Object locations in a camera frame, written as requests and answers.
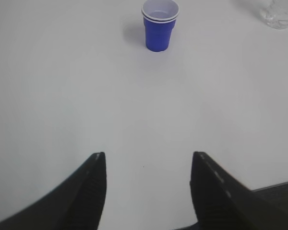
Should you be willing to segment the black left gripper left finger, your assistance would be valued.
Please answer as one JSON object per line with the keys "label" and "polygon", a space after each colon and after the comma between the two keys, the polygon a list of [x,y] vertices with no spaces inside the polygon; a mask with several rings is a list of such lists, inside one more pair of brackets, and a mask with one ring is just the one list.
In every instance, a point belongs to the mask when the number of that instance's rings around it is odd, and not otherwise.
{"label": "black left gripper left finger", "polygon": [[50,193],[1,221],[0,230],[96,230],[106,192],[106,157],[93,153]]}

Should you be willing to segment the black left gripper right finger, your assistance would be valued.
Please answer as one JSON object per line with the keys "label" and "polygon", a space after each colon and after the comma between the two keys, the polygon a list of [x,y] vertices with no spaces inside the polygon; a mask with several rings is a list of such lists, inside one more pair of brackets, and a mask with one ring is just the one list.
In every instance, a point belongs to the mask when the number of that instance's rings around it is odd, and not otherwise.
{"label": "black left gripper right finger", "polygon": [[202,230],[288,230],[288,214],[261,199],[205,152],[192,157],[191,196]]}

